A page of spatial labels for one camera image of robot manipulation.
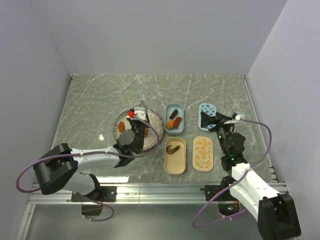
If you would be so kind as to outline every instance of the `orange food item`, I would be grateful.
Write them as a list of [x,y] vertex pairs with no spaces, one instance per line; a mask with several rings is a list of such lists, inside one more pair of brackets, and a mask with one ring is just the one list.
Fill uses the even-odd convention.
[[126,126],[125,126],[125,123],[123,121],[119,122],[119,132],[122,133],[123,131],[126,130]]
[[173,128],[174,128],[174,123],[175,123],[175,121],[176,121],[176,120],[174,120],[174,119],[168,121],[168,122],[166,123],[166,128],[167,128],[167,129],[173,129]]
[[177,128],[179,127],[181,121],[182,121],[182,118],[178,116],[178,117],[175,119],[174,123],[173,123],[173,127],[174,127],[175,129],[177,129]]

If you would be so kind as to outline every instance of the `red object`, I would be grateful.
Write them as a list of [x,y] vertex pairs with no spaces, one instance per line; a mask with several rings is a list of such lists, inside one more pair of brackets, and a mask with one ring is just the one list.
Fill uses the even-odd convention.
[[128,113],[128,116],[129,116],[130,118],[133,118],[134,115],[136,115],[136,114],[135,114],[133,111],[130,111],[130,112]]

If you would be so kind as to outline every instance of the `gray marble tabletop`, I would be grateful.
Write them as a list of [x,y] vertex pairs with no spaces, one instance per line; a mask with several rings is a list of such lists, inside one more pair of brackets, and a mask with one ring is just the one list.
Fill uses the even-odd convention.
[[[167,183],[220,181],[226,176],[221,166],[222,151],[216,133],[198,128],[198,109],[201,103],[211,103],[217,111],[230,116],[245,111],[253,113],[243,80],[237,74],[142,74],[142,75],[74,75],[57,129],[54,144],[68,143],[71,148],[100,149],[115,144],[113,126],[119,114],[144,100],[147,107],[165,118],[169,103],[184,106],[184,131],[179,136],[186,141],[186,169],[180,176],[164,170],[164,135],[156,152],[137,158],[125,167],[88,169],[105,183]],[[246,160],[252,164],[264,154],[257,126],[241,123],[235,131],[245,136]],[[209,172],[197,171],[192,164],[193,140],[209,137],[214,146],[214,167]],[[255,167],[265,181],[271,180],[267,160]]]

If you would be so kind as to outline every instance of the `gray plate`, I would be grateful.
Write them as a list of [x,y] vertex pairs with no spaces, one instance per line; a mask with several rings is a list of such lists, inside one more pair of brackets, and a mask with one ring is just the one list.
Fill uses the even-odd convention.
[[[127,121],[127,115],[129,113],[129,109],[122,112],[115,120],[115,123],[113,125],[113,136],[114,139],[117,140],[120,137],[120,132],[118,125],[120,122],[124,122],[125,129],[131,129],[129,121]],[[152,111],[150,109],[146,110],[148,113],[148,117],[150,120],[150,125],[156,130],[156,132],[159,134],[160,140],[163,138],[165,133],[165,122],[162,119],[162,117],[156,113],[155,111]],[[143,145],[143,152],[148,151],[155,147],[157,144],[157,137],[151,129],[148,129],[148,134],[144,138],[144,145]]]

